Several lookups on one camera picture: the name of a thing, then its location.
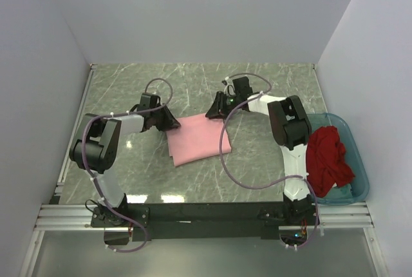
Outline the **pink t shirt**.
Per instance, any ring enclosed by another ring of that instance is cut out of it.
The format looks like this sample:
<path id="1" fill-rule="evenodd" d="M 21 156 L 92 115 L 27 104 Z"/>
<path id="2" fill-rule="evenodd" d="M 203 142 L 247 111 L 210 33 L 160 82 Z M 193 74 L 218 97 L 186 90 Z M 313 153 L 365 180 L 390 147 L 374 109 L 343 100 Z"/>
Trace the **pink t shirt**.
<path id="1" fill-rule="evenodd" d="M 167 131 L 169 156 L 174 166 L 227 154 L 232 151 L 221 119 L 208 119 L 204 113 L 178 119 L 180 127 Z"/>

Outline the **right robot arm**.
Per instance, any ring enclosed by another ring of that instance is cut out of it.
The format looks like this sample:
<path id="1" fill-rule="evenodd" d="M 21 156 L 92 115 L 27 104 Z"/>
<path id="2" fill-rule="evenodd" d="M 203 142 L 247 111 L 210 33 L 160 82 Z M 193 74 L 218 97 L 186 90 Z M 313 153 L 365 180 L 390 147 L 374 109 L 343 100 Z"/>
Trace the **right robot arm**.
<path id="1" fill-rule="evenodd" d="M 217 91 L 212 106 L 205 114 L 208 119 L 223 119 L 224 124 L 237 110 L 245 110 L 266 115 L 275 142 L 281 148 L 285 177 L 276 180 L 273 186 L 284 182 L 282 211 L 268 213 L 285 222 L 300 222 L 312 211 L 312 190 L 308 183 L 306 151 L 312 134 L 312 126 L 304 110 L 301 99 L 274 97 L 268 94 L 270 82 L 265 91 L 254 92 L 249 83 L 250 73 L 239 73 L 225 77 L 224 90 Z"/>

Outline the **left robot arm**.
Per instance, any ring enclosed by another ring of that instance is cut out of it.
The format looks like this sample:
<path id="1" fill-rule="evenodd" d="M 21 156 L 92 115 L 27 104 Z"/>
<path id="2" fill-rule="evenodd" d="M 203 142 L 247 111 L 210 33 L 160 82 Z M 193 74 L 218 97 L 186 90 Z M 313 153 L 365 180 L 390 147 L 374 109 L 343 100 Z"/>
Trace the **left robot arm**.
<path id="1" fill-rule="evenodd" d="M 120 227 L 132 218 L 127 196 L 120 187 L 113 165 L 120 137 L 142 133 L 155 127 L 166 132 L 181 127 L 161 98 L 143 93 L 140 102 L 125 114 L 98 116 L 87 113 L 80 122 L 71 144 L 69 158 L 89 176 L 100 197 L 95 201 L 94 221 Z"/>

